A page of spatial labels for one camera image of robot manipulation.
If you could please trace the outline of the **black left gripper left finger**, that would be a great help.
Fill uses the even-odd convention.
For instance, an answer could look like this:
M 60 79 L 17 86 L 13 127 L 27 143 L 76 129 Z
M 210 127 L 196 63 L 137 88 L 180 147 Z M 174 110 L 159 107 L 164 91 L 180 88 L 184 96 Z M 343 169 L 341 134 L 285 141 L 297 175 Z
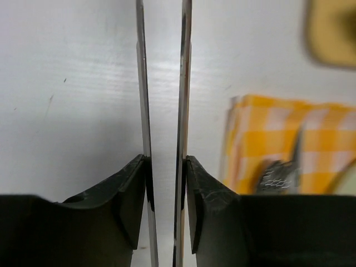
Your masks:
M 146 160 L 64 202 L 1 196 L 2 266 L 130 266 L 145 198 Z

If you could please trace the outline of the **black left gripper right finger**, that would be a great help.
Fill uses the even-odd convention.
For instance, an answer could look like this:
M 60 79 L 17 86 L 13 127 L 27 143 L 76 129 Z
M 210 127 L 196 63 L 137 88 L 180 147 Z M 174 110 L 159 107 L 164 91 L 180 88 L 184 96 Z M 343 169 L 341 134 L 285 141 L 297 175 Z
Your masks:
M 187 205 L 198 266 L 354 266 L 355 197 L 239 195 L 189 156 Z

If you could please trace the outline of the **stainless steel tongs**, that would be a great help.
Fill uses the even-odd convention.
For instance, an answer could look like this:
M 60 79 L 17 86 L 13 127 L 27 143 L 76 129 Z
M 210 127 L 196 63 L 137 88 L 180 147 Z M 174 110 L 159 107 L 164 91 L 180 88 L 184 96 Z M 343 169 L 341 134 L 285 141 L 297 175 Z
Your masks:
M 189 126 L 189 99 L 191 73 L 191 26 L 192 1 L 182 2 L 181 48 L 180 48 L 180 79 L 179 108 L 177 119 L 177 152 L 175 174 L 175 208 L 174 208 L 174 248 L 173 266 L 182 266 L 184 259 L 184 227 L 185 227 L 185 186 L 187 137 Z M 154 201 L 154 180 L 152 170 L 152 146 L 149 109 L 149 91 L 147 78 L 147 57 L 145 38 L 144 3 L 136 1 L 137 31 L 137 69 L 139 76 L 140 110 L 142 141 L 145 158 L 145 181 L 147 196 L 147 213 L 149 223 L 149 241 L 151 266 L 158 266 L 159 255 L 157 246 L 156 213 Z

